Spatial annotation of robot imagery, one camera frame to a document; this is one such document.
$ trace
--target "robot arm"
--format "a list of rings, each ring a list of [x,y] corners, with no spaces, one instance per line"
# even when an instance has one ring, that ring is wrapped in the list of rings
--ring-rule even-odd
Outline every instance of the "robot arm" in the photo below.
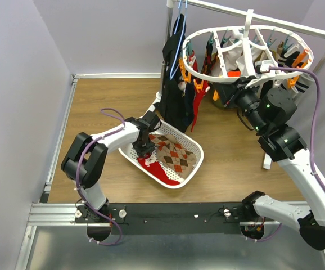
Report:
[[[286,124],[296,111],[290,94],[280,88],[272,88],[260,100],[257,87],[249,88],[251,78],[239,79],[223,87],[223,102],[235,104],[244,112],[249,123],[257,131],[261,148],[291,177],[309,207],[296,207],[272,199],[262,192],[254,192],[243,200],[246,216],[268,217],[298,230],[313,248],[325,249],[325,190],[318,183],[310,167],[310,152],[299,133]],[[317,169],[322,184],[325,178]]]
[[[159,121],[159,117],[154,112],[148,111],[142,118],[125,119],[124,124],[99,134],[89,136],[81,132],[70,146],[61,169],[70,179],[75,180],[78,161],[84,148],[93,140],[102,138],[89,148],[90,157],[84,158],[79,170],[82,194],[95,209],[100,210],[108,203],[99,185],[106,155],[128,143],[133,144],[138,156],[143,157],[152,153],[155,147],[148,134],[154,131]]]

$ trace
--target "green clothespin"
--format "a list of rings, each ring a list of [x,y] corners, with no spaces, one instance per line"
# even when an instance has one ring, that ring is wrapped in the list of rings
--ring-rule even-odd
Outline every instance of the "green clothespin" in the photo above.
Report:
[[[258,35],[255,34],[254,39],[252,40],[252,42],[259,44],[260,41],[258,40]]]
[[[288,41],[289,36],[290,36],[290,34],[287,35],[287,37],[285,39],[285,42],[284,42],[284,45],[282,46],[283,51],[287,51],[292,45],[294,45],[293,43],[291,43],[290,45],[287,45],[287,41]]]
[[[215,43],[215,39],[214,39],[214,33],[212,33],[212,34],[210,35],[210,38],[209,38],[209,43],[210,43],[210,45],[212,45],[212,44],[214,44],[214,43]]]
[[[271,33],[270,33],[270,36],[269,36],[269,38],[268,38],[268,41],[267,41],[267,45],[268,45],[268,48],[270,48],[271,47],[271,45],[277,40],[277,38],[276,39],[274,39],[274,41],[271,41],[271,37],[273,36],[273,33],[275,32],[275,29],[273,29],[272,31],[271,31]]]
[[[239,39],[236,38],[236,39],[234,40],[234,43],[236,43],[236,42],[238,42],[238,41],[239,41]]]
[[[187,50],[187,54],[188,54],[188,56],[192,55],[192,46],[191,46],[191,41],[189,41],[189,42],[186,44],[186,50]]]
[[[229,41],[229,39],[231,38],[231,36],[228,37],[228,38],[225,37],[227,31],[228,31],[228,30],[225,30],[225,33],[224,33],[223,39],[222,39],[221,42],[220,42],[220,47],[221,47],[221,48],[222,48],[222,47],[225,45],[225,43],[227,43],[227,42]]]

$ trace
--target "laundry basket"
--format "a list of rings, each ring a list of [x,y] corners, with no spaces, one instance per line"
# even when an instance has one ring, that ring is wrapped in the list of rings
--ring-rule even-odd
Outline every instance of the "laundry basket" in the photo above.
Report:
[[[147,170],[145,170],[138,162],[137,160],[137,153],[135,149],[133,148],[133,145],[131,143],[125,145],[122,148],[119,148],[120,153],[126,157],[132,164],[134,164],[136,167],[138,167],[140,170],[145,172],[147,175],[149,175],[151,178],[153,178],[156,182],[162,184],[164,187],[167,188],[181,188],[185,186],[190,179],[194,176],[194,174],[197,172],[199,169],[202,160],[204,159],[204,152],[201,148],[201,146],[195,142],[193,139],[189,138],[186,136],[184,133],[181,131],[177,130],[176,128],[172,127],[165,121],[161,120],[161,125],[160,128],[155,131],[153,134],[159,134],[159,135],[164,135],[164,134],[171,134],[173,135],[177,141],[188,151],[193,152],[196,156],[196,164],[193,166],[192,171],[188,175],[186,179],[181,178],[174,170],[171,168],[166,167],[161,161],[159,162],[161,167],[164,169],[165,174],[168,176],[170,180],[175,180],[180,182],[180,184],[171,186],[163,181],[159,180],[157,177],[149,173]]]

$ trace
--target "wooden floor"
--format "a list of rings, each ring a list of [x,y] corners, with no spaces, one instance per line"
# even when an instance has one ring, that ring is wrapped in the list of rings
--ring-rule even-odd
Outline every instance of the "wooden floor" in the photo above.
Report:
[[[55,171],[50,203],[74,203],[74,184],[60,164],[79,132],[99,133],[117,126],[99,112],[113,107],[127,118],[144,114],[155,98],[159,79],[79,79]],[[170,190],[137,169],[118,151],[105,162],[101,187],[116,203],[240,201],[255,190],[284,201],[304,200],[288,175],[277,165],[261,168],[263,151],[254,132],[234,110],[217,109],[205,97],[194,131],[186,132],[204,149],[205,158],[190,182]]]

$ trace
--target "metal pole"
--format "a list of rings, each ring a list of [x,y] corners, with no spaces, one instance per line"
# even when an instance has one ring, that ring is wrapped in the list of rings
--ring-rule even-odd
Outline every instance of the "metal pole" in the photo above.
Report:
[[[313,73],[318,74],[321,70],[321,68],[325,65],[325,54],[321,57],[320,61],[316,65],[316,67],[313,70]]]
[[[173,11],[174,11],[174,6],[173,7],[168,6],[168,20],[166,22],[166,34],[165,34],[164,45],[165,45],[166,41],[168,41],[168,39],[170,38],[171,21],[173,19]],[[160,90],[159,90],[160,96],[163,94],[165,73],[166,73],[166,63],[165,63],[165,60],[163,60],[162,65],[161,65],[161,78],[160,78]]]
[[[225,14],[230,14],[233,16],[237,17],[246,17],[247,12],[246,11],[241,11],[237,10],[235,8],[229,8],[229,7],[224,7],[219,4],[213,4],[201,0],[188,0],[188,4],[191,6],[196,6],[196,7],[201,7],[205,8],[207,10],[213,10],[213,11],[218,11],[221,13]],[[299,32],[307,35],[312,35],[314,37],[319,37],[325,39],[325,30],[320,30],[300,24],[294,24],[289,21],[283,21],[283,20],[278,20],[275,18],[267,17],[267,16],[262,16],[258,14],[253,14],[252,15],[252,20],[253,21],[259,21],[262,23],[269,23],[271,25],[279,26],[294,32]]]

